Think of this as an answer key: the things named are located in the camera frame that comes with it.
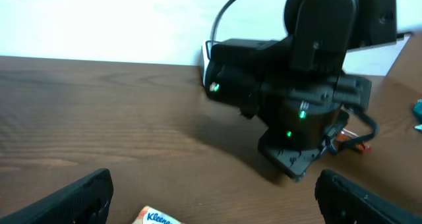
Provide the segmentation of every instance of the kleenex logo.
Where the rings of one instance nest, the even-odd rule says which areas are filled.
[[[148,213],[147,220],[152,220],[163,224],[171,224],[171,222],[169,222],[168,220],[164,219],[163,217],[160,217],[158,213]]]

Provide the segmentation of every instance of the green light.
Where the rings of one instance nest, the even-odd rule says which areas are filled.
[[[300,111],[299,112],[299,118],[301,118],[301,119],[306,118],[306,112],[305,111]]]
[[[217,92],[218,89],[220,89],[220,85],[219,84],[217,84],[216,87],[214,87],[214,92]]]

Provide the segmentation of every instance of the wood grain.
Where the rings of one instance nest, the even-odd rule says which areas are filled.
[[[257,151],[266,130],[209,101],[194,67],[0,58],[0,216],[107,167],[108,223],[150,205],[186,223],[322,223],[314,187],[333,169],[422,214],[422,94],[373,77],[373,152],[314,163],[293,183]],[[352,119],[350,129],[366,132]]]

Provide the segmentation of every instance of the white wall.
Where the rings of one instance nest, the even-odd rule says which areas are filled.
[[[226,1],[0,0],[0,55],[195,65],[200,45],[209,38],[214,17]],[[285,2],[238,0],[224,15],[218,40],[283,38]],[[422,23],[413,6],[420,2],[398,0],[399,27]],[[379,55],[349,53],[345,68],[385,74],[401,48]],[[362,66],[368,62],[377,66]]]

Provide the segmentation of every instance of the brown tabletop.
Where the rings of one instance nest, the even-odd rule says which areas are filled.
[[[322,169],[422,214],[422,94],[370,77],[373,151],[324,156],[299,183],[256,146],[266,130],[206,99],[195,67],[4,57],[0,61],[0,216],[106,167],[108,223],[149,205],[186,223],[322,223]],[[348,126],[367,128],[356,119]]]

